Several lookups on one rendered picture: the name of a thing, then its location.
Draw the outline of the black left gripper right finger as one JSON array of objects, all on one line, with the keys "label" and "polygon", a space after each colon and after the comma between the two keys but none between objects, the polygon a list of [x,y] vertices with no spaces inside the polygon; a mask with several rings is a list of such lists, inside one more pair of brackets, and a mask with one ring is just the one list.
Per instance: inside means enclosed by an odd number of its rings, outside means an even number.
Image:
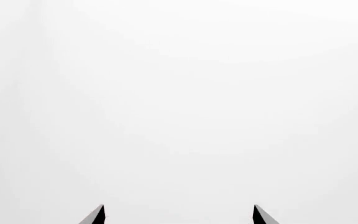
[{"label": "black left gripper right finger", "polygon": [[254,224],[279,224],[278,221],[258,205],[254,205],[252,219]]}]

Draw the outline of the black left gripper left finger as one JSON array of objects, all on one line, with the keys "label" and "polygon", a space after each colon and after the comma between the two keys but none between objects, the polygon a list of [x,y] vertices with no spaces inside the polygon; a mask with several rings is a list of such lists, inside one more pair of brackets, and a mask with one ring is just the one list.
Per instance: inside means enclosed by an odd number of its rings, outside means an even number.
[{"label": "black left gripper left finger", "polygon": [[79,224],[104,224],[106,214],[104,205],[99,205],[90,214],[88,214]]}]

